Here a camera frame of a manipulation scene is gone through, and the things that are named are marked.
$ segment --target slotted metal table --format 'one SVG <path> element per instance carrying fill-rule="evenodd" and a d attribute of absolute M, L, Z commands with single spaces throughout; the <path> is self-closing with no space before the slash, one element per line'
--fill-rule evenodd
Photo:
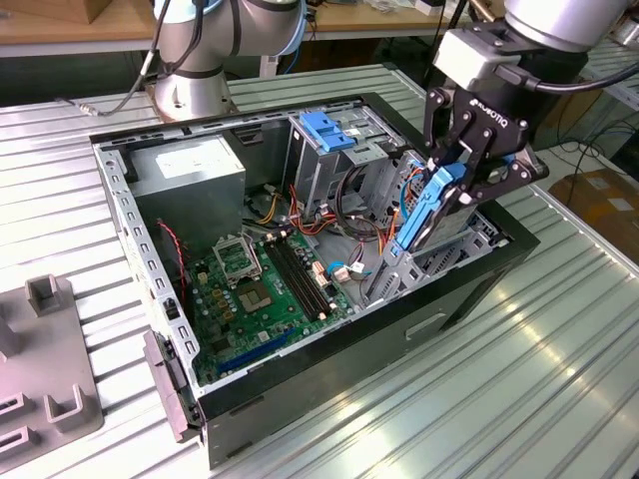
<path fill-rule="evenodd" d="M 588 53 L 588 59 L 588 65 L 581 75 L 588 80 L 596 80 L 639 62 L 639 50 L 624 47 L 606 38 Z M 637 76 L 606 88 L 606 92 L 633 110 L 639 110 L 639 78 Z"/>
<path fill-rule="evenodd" d="M 416 127 L 423 93 L 382 66 L 231 84 L 243 109 L 364 91 Z M 120 96 L 93 99 L 102 109 Z M 114 117 L 0 110 L 0 290 L 68 277 L 105 425 L 3 476 L 205 478 L 176 444 L 144 361 L 148 329 L 91 133 L 159 123 L 144 94 Z M 214 471 L 256 477 L 624 477 L 639 467 L 637 267 L 534 187 L 501 199 L 541 240 L 462 324 Z"/>

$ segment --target pci slot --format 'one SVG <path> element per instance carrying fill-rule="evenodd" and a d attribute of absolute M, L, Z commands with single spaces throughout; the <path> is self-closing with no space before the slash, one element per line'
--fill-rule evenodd
<path fill-rule="evenodd" d="M 288 244 L 283 241 L 271 242 L 266 244 L 265 250 L 310 321 L 318 320 L 321 313 L 330 313 L 328 301 L 300 265 Z"/>
<path fill-rule="evenodd" d="M 218 366 L 218 372 L 222 374 L 223 372 L 228 372 L 232 369 L 237 369 L 239 367 L 245 366 L 249 364 L 250 362 L 253 362 L 259 359 L 260 357 L 266 354 L 269 354 L 275 351 L 276 349 L 284 346 L 287 343 L 287 339 L 289 339 L 289 336 L 293 334 L 294 331 L 295 331 L 294 328 L 289 329 L 284 334 L 274 339 L 271 339 L 269 342 L 265 342 L 264 344 L 261 344 L 258 347 L 255 347 L 251 349 L 250 351 L 245 352 L 244 354 L 240 354 L 239 356 L 234 357 L 233 359 L 229 359 L 228 361 L 221 363 Z"/>

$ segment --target blue plastic latch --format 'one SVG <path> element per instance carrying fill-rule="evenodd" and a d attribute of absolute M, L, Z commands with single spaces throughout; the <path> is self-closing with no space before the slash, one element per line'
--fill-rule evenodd
<path fill-rule="evenodd" d="M 336 152 L 354 146 L 355 140 L 348 137 L 324 112 L 302 113 L 302 125 L 326 152 Z"/>

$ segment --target green circuit board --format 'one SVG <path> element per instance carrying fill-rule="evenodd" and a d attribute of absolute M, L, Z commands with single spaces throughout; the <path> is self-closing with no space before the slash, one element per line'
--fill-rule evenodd
<path fill-rule="evenodd" d="M 293 233 L 287 245 L 295 252 L 301 270 L 315 281 L 310 264 L 318 259 L 305 238 Z M 353 313 L 346 296 L 331 283 L 318 291 L 333 309 L 325 319 L 307 317 L 267 254 L 265 244 L 257 242 L 254 248 L 262 275 L 257 281 L 244 278 L 235 288 L 228 286 L 213 253 L 187 264 L 193 279 L 192 327 L 201 349 L 194 367 L 201 382 L 211 383 Z M 227 271 L 247 265 L 241 248 L 231 258 L 227 256 L 225 262 Z"/>

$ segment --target motherboard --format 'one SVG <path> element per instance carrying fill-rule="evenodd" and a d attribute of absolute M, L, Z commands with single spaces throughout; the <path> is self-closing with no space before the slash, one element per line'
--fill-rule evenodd
<path fill-rule="evenodd" d="M 340 321 L 353 310 L 305 238 L 224 239 L 187 264 L 199 378 L 213 382 Z"/>

